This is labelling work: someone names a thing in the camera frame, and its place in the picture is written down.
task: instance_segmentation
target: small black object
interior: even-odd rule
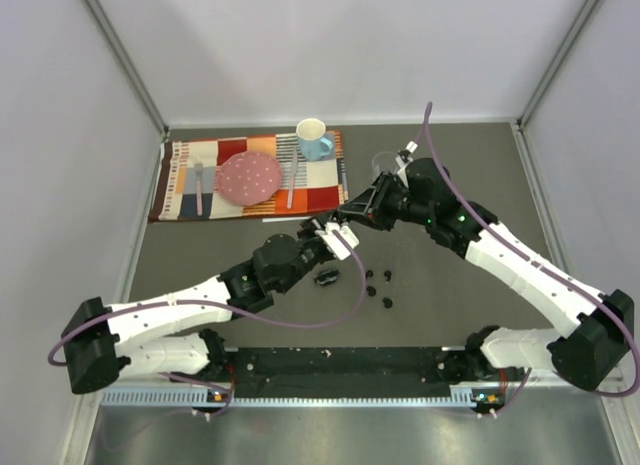
[[[326,287],[327,285],[336,283],[336,281],[338,281],[339,275],[340,275],[340,270],[337,270],[335,268],[329,268],[327,270],[322,270],[320,273],[318,273],[318,275],[316,275],[313,281],[319,287]]]

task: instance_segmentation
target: fork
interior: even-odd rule
[[[202,216],[202,172],[204,170],[204,165],[200,161],[200,157],[196,158],[195,163],[196,169],[196,207],[198,211],[198,216]]]

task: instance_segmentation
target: blue mug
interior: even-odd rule
[[[310,161],[315,162],[333,152],[333,142],[324,136],[327,126],[317,118],[307,118],[298,123],[296,135],[300,152]]]

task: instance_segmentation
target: mug handle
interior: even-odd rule
[[[322,146],[322,150],[320,151],[322,157],[329,155],[333,151],[333,142],[327,137],[320,139],[320,145]]]

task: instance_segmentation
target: white wall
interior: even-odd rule
[[[171,125],[516,117],[584,0],[101,0]]]
[[[603,291],[620,288],[634,297],[636,331],[640,331],[638,3],[605,0],[528,128],[573,270]]]
[[[46,356],[116,293],[158,134],[80,0],[0,0],[0,463],[52,464],[73,396]]]

